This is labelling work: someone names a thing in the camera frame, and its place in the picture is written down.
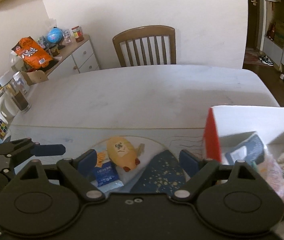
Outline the blue wafer packet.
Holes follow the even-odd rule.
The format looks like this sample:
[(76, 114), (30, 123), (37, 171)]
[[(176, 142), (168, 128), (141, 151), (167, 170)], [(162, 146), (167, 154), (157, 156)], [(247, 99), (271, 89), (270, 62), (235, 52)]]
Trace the blue wafer packet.
[(120, 180), (115, 164), (111, 161), (107, 151), (97, 152), (97, 161), (93, 174), (97, 188), (106, 193), (124, 186)]

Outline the dark blue wipes pack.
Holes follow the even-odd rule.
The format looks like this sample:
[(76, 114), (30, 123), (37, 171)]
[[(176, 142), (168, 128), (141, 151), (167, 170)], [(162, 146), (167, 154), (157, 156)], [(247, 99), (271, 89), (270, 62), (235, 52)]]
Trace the dark blue wipes pack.
[(244, 160), (250, 165), (264, 161), (265, 145), (258, 133), (253, 133), (248, 139), (239, 143), (225, 154), (228, 164), (233, 165), (237, 160)]

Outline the pink snack bag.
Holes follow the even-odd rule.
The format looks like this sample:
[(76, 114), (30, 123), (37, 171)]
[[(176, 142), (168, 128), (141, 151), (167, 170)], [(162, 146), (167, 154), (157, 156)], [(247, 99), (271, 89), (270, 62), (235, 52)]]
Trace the pink snack bag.
[(256, 166), (258, 173), (284, 202), (284, 173), (272, 154), (265, 152), (263, 157)]

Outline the rubiks cube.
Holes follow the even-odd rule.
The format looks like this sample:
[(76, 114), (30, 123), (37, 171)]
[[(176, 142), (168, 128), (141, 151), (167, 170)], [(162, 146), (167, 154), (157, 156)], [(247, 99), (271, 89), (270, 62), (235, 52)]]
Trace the rubiks cube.
[(0, 138), (4, 139), (8, 132), (7, 125), (0, 119)]

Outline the white kettle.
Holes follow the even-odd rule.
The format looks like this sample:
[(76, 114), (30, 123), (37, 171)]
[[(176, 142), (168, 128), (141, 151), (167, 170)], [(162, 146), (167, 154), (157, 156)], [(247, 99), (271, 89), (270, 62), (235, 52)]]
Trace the white kettle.
[(19, 109), (12, 98), (0, 87), (0, 120), (10, 124), (18, 112)]

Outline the glass jar dark contents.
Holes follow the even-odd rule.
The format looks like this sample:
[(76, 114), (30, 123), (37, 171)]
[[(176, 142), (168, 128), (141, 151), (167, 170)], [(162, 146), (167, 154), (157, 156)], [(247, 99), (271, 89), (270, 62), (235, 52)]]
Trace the glass jar dark contents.
[(5, 92), (11, 97), (13, 102), (16, 104), (16, 106), (22, 113), (25, 113), (30, 109), (30, 103), (20, 90), (18, 84), (13, 78), (13, 73), (10, 70), (5, 72), (3, 76), (0, 77), (0, 85), (5, 90)]

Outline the red white cardboard box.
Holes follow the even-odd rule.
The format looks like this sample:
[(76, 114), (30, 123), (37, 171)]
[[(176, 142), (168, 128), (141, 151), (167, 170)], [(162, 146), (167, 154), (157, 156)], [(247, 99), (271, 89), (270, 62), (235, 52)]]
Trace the red white cardboard box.
[(211, 107), (203, 140), (207, 158), (228, 165), (244, 160), (284, 202), (284, 108)]

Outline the orange chip bag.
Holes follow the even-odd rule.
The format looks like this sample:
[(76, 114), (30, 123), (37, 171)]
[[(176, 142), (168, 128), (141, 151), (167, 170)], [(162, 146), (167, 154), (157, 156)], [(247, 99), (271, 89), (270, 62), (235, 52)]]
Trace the orange chip bag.
[(30, 36), (20, 39), (12, 50), (35, 70), (48, 67), (53, 61), (53, 57)]

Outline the white drawer sideboard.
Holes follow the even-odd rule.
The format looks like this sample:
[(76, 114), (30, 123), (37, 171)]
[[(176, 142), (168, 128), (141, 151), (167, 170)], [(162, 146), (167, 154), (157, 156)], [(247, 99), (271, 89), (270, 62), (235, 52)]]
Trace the white drawer sideboard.
[(57, 56), (57, 64), (46, 72), (48, 79), (61, 79), (75, 74), (100, 70), (90, 36), (65, 46)]

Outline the blue globe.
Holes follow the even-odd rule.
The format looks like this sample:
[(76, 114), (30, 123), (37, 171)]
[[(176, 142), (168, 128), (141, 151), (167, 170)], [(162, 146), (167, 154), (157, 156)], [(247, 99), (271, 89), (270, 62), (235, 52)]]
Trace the blue globe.
[(47, 33), (46, 38), (50, 43), (54, 43), (54, 44), (59, 44), (64, 39), (62, 30), (57, 27), (52, 28)]

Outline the red lid jar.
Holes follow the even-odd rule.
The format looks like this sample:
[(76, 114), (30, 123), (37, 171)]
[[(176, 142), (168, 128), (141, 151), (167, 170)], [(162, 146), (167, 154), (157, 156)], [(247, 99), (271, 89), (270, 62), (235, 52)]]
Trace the red lid jar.
[(76, 42), (81, 42), (84, 40), (82, 28), (80, 26), (73, 27), (71, 30), (73, 32)]

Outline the dark sneakers pair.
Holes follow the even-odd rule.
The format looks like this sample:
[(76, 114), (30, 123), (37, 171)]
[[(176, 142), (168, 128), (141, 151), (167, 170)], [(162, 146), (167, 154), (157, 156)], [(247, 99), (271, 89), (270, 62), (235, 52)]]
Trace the dark sneakers pair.
[(267, 55), (261, 55), (259, 57), (259, 60), (263, 63), (263, 64), (266, 64), (268, 66), (274, 66), (274, 63), (273, 61), (267, 56)]

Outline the wooden chair behind table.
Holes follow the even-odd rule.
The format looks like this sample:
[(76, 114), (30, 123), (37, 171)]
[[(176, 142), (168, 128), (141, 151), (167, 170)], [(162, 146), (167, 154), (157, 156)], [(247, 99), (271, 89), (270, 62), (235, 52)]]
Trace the wooden chair behind table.
[(176, 31), (167, 25), (125, 30), (112, 39), (121, 67), (176, 64)]

